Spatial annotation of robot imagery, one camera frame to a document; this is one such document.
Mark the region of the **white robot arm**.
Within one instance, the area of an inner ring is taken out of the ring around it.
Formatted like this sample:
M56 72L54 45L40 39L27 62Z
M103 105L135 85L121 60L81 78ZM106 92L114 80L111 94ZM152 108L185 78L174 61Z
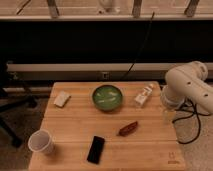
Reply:
M189 62L167 71L166 85L160 95L163 105L162 115L166 122L170 121L175 110L186 99L192 100L205 111L213 114L213 87L205 82L207 76L208 68L200 61Z

